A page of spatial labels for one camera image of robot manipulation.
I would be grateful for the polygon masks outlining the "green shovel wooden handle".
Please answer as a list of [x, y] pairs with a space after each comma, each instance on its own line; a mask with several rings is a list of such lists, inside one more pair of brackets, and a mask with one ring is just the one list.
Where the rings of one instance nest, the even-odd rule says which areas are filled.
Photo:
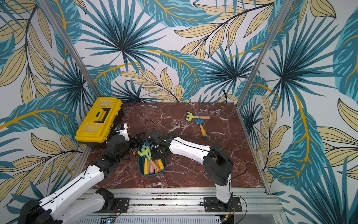
[[154, 172], [160, 172], [161, 171], [161, 169], [160, 169], [160, 167], [158, 166], [158, 164], [155, 162], [155, 161], [153, 161], [153, 160], [150, 160], [150, 164], [151, 164], [151, 166], [154, 168]]

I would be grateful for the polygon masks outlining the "blue fork yellow handle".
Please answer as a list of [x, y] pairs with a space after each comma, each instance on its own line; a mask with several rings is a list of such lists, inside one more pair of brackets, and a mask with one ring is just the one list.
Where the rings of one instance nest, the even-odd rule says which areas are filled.
[[203, 127], [204, 119], [195, 118], [194, 120], [195, 120], [195, 123], [200, 126], [200, 131], [201, 131], [202, 137], [206, 138], [207, 134], [206, 134], [205, 129]]
[[145, 144], [144, 144], [143, 149], [144, 150], [147, 150], [147, 149], [151, 150], [151, 148], [152, 148], [152, 144], [149, 141], [146, 141]]

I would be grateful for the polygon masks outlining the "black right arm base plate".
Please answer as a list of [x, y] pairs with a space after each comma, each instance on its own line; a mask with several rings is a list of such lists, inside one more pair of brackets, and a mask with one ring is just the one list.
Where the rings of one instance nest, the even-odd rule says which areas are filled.
[[242, 212], [242, 206], [239, 197], [231, 197], [228, 203], [223, 203], [216, 197], [205, 197], [203, 200], [203, 202], [200, 202], [200, 205], [204, 207], [205, 212]]

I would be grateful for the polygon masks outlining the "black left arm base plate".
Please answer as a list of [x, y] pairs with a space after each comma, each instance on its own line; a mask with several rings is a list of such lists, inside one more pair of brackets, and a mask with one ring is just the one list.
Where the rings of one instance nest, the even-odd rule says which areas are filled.
[[129, 201], [128, 197], [123, 198], [113, 198], [106, 200], [104, 206], [99, 211], [94, 212], [96, 213], [112, 213], [112, 212], [123, 212], [126, 213], [129, 208]]

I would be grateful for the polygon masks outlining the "green rake wooden handle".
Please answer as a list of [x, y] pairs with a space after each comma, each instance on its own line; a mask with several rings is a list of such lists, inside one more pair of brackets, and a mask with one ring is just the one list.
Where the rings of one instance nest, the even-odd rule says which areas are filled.
[[140, 156], [147, 157], [149, 159], [149, 163], [150, 163], [150, 160], [152, 160], [151, 151], [149, 149], [147, 149], [147, 150], [141, 149], [140, 151], [138, 151], [138, 154]]
[[187, 112], [186, 120], [192, 121], [193, 119], [210, 119], [210, 116], [194, 116], [191, 112]]

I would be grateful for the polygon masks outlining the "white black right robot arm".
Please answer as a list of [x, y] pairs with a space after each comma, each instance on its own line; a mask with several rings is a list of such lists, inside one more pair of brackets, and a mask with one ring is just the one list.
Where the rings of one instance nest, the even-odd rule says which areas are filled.
[[147, 140], [154, 160], [180, 155], [203, 165], [207, 176], [215, 183], [216, 199], [223, 204], [229, 203], [233, 196], [231, 178], [234, 162], [220, 145], [199, 145], [179, 136], [161, 135], [157, 131], [153, 131]]

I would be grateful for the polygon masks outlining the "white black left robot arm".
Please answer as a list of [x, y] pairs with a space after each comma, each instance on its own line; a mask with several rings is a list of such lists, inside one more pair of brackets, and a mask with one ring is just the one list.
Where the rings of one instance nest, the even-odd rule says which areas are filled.
[[61, 224], [59, 216], [72, 202], [80, 197], [93, 185], [105, 179], [133, 148], [143, 145], [144, 133], [135, 135], [126, 140], [121, 134], [111, 137], [107, 141], [107, 148], [101, 156], [93, 161], [87, 169], [74, 180], [43, 198], [39, 202], [30, 200], [21, 209], [19, 224]]

